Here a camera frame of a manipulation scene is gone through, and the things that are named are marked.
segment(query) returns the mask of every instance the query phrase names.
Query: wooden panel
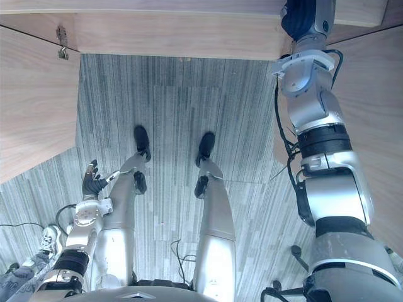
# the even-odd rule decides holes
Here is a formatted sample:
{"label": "wooden panel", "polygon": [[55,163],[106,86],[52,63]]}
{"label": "wooden panel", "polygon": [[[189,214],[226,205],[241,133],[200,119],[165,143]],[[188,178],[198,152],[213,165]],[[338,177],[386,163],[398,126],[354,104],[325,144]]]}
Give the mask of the wooden panel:
{"label": "wooden panel", "polygon": [[80,54],[0,27],[0,182],[75,144]]}
{"label": "wooden panel", "polygon": [[82,53],[273,60],[285,41],[280,23],[270,16],[80,13],[75,27]]}
{"label": "wooden panel", "polygon": [[60,44],[56,29],[62,25],[67,33],[68,46],[77,50],[74,14],[0,14],[0,25]]}
{"label": "wooden panel", "polygon": [[[258,14],[278,16],[283,0],[0,0],[0,14],[76,13],[112,10],[186,11],[209,13]],[[337,0],[336,23],[377,26],[382,22],[387,0]]]}
{"label": "wooden panel", "polygon": [[[344,64],[333,90],[373,193],[372,230],[400,255],[403,254],[402,45],[403,26],[399,26],[332,46],[344,53]],[[284,124],[289,125],[285,100],[280,102],[280,111]],[[285,163],[284,146],[278,137],[275,142],[276,158]],[[293,165],[293,171],[298,170],[299,165]]]}
{"label": "wooden panel", "polygon": [[327,38],[327,44],[331,45],[333,43],[367,35],[369,33],[375,33],[376,31],[386,30],[387,28],[400,25],[403,25],[403,1],[388,0],[388,5],[386,7],[381,25],[368,28],[336,24],[333,26],[332,33]]}

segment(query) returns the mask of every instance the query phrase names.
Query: gray striped carpet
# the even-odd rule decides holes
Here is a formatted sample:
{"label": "gray striped carpet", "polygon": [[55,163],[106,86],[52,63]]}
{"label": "gray striped carpet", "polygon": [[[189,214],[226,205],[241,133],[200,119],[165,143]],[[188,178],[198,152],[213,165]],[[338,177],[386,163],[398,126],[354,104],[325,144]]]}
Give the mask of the gray striped carpet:
{"label": "gray striped carpet", "polygon": [[[300,287],[306,273],[289,248],[297,243],[307,255],[314,232],[298,219],[287,172],[273,179],[283,166],[273,156],[270,70],[263,61],[82,55],[77,147],[2,184],[0,222],[53,222],[60,207],[80,200],[87,163],[98,159],[104,174],[117,170],[135,152],[132,130],[142,124],[152,160],[148,190],[135,200],[135,272],[180,282],[169,244],[181,238],[180,254],[195,253],[202,201],[193,195],[194,158],[211,130],[236,226],[237,301],[259,301],[275,279]],[[64,225],[71,214],[62,215]],[[1,227],[1,270],[35,253],[40,239],[37,226]],[[187,279],[193,268],[185,264]]]}

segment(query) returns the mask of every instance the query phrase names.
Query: metal hinge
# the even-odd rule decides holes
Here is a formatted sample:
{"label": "metal hinge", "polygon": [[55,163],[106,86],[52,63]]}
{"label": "metal hinge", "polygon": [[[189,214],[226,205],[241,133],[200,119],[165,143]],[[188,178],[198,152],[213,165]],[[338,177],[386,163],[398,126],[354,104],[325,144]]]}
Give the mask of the metal hinge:
{"label": "metal hinge", "polygon": [[60,59],[68,60],[69,54],[67,53],[67,33],[62,25],[59,25],[56,29],[57,38],[62,45],[62,48],[57,52]]}

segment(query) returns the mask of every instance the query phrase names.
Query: sneaker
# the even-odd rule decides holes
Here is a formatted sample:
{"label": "sneaker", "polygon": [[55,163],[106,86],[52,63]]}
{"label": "sneaker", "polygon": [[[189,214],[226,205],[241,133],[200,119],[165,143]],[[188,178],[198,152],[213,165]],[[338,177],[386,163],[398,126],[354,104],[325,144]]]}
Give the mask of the sneaker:
{"label": "sneaker", "polygon": [[57,225],[48,225],[43,230],[43,238],[40,244],[39,252],[49,256],[49,259],[59,255],[62,252],[62,243],[60,235],[62,232]]}
{"label": "sneaker", "polygon": [[17,262],[15,262],[15,263],[10,265],[10,267],[6,271],[6,274],[8,274],[9,272],[14,272],[15,270],[17,270],[19,268],[20,268],[20,265]]}

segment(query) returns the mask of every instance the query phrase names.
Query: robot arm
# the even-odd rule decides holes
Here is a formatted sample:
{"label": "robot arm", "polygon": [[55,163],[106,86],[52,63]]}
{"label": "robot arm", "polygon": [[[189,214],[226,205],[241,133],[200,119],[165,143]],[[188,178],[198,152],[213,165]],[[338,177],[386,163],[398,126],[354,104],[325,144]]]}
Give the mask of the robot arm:
{"label": "robot arm", "polygon": [[114,172],[105,179],[99,179],[96,166],[96,160],[88,165],[82,182],[83,199],[76,206],[74,227],[53,269],[31,297],[32,302],[60,301],[82,291],[84,275],[103,226],[102,217],[113,211],[111,199],[99,201],[98,193],[119,175],[119,172]]}
{"label": "robot arm", "polygon": [[304,295],[323,302],[402,301],[390,259],[367,230],[370,192],[331,92],[334,60],[326,37],[334,8],[335,0],[288,0],[281,25],[295,47],[273,66],[282,78],[306,177],[295,184],[298,213],[316,229]]}

